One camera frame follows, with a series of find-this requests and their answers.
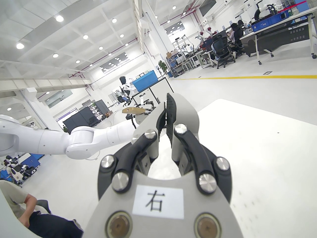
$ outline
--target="dark pants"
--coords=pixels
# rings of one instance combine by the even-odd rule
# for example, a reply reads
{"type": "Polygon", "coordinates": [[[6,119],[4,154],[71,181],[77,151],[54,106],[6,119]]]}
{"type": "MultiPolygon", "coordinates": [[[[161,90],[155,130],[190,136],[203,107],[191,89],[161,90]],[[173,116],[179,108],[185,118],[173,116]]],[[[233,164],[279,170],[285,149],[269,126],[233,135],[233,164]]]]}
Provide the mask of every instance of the dark pants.
{"type": "Polygon", "coordinates": [[[83,231],[73,221],[52,214],[32,213],[29,230],[42,238],[80,238],[83,231]]]}

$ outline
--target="white workbench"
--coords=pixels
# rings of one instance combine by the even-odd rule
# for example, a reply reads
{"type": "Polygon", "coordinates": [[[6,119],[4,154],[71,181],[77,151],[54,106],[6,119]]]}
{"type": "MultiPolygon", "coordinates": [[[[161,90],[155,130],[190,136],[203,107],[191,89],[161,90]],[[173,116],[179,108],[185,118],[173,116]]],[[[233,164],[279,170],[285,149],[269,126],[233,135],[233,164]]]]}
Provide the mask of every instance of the white workbench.
{"type": "MultiPolygon", "coordinates": [[[[261,33],[261,32],[263,32],[263,31],[266,31],[266,30],[269,30],[269,29],[271,29],[271,28],[274,28],[274,27],[276,27],[276,26],[278,26],[278,25],[282,25],[282,24],[284,24],[284,23],[286,23],[286,22],[289,22],[289,21],[296,20],[296,19],[299,19],[299,18],[301,18],[301,17],[307,16],[307,18],[308,18],[309,39],[310,39],[310,49],[311,49],[311,54],[312,54],[312,56],[313,56],[313,58],[314,58],[316,55],[314,54],[314,47],[313,47],[313,40],[312,40],[312,38],[313,38],[313,37],[317,38],[317,36],[312,32],[312,13],[313,13],[314,11],[316,11],[316,10],[317,10],[317,7],[314,7],[314,8],[310,8],[310,9],[308,9],[308,10],[306,10],[306,11],[300,12],[299,14],[292,15],[292,16],[290,16],[290,17],[288,17],[288,18],[286,18],[286,19],[284,19],[284,20],[282,20],[282,21],[280,21],[280,22],[278,22],[278,23],[276,23],[276,24],[270,25],[270,26],[265,27],[265,28],[263,28],[263,29],[261,29],[261,30],[258,30],[258,31],[256,31],[256,32],[249,33],[248,35],[245,35],[245,36],[241,37],[240,40],[241,40],[241,39],[248,38],[248,37],[250,37],[250,36],[252,36],[252,35],[255,34],[257,60],[258,60],[258,63],[261,65],[262,63],[261,63],[261,61],[260,61],[260,56],[259,56],[259,51],[258,51],[258,43],[257,43],[257,41],[258,41],[258,34],[261,33]]],[[[264,49],[263,51],[265,51],[265,52],[271,54],[271,56],[272,56],[272,52],[270,52],[269,50],[264,49]]]]}
{"type": "MultiPolygon", "coordinates": [[[[198,115],[201,144],[230,162],[244,237],[316,237],[317,126],[222,99],[198,115]]],[[[166,135],[148,176],[180,177],[166,135]]]]}

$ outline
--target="black mesh chair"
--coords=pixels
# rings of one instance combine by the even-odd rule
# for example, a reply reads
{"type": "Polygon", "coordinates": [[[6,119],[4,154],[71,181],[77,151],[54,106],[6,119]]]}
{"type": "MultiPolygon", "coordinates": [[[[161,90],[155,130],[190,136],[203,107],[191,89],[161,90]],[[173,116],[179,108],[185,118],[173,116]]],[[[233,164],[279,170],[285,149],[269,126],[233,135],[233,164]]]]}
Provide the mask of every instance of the black mesh chair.
{"type": "Polygon", "coordinates": [[[216,51],[215,55],[219,58],[217,69],[219,69],[221,65],[223,65],[223,68],[226,68],[226,64],[228,62],[231,62],[231,61],[236,62],[229,48],[226,37],[222,37],[221,35],[216,35],[212,46],[216,51]]]}

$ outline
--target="beige shirt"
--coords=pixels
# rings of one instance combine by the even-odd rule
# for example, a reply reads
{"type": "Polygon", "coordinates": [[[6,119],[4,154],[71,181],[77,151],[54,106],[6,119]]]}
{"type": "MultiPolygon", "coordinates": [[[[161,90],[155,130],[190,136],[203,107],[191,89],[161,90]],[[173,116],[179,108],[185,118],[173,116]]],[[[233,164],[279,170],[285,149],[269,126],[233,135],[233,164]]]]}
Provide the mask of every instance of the beige shirt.
{"type": "Polygon", "coordinates": [[[25,209],[19,204],[25,202],[27,193],[24,192],[21,187],[5,180],[0,180],[0,189],[15,216],[20,218],[25,212],[25,209]]]}

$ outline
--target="man's arm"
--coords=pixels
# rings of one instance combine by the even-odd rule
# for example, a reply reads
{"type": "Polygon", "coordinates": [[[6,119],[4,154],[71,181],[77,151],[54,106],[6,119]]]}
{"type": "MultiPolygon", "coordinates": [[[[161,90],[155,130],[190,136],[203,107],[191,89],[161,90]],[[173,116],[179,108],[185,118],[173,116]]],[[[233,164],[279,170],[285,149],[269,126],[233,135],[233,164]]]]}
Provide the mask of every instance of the man's arm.
{"type": "Polygon", "coordinates": [[[29,228],[30,226],[29,218],[34,211],[36,202],[37,199],[30,194],[28,194],[25,198],[24,203],[26,204],[26,209],[22,216],[19,218],[19,221],[27,228],[29,228]]]}

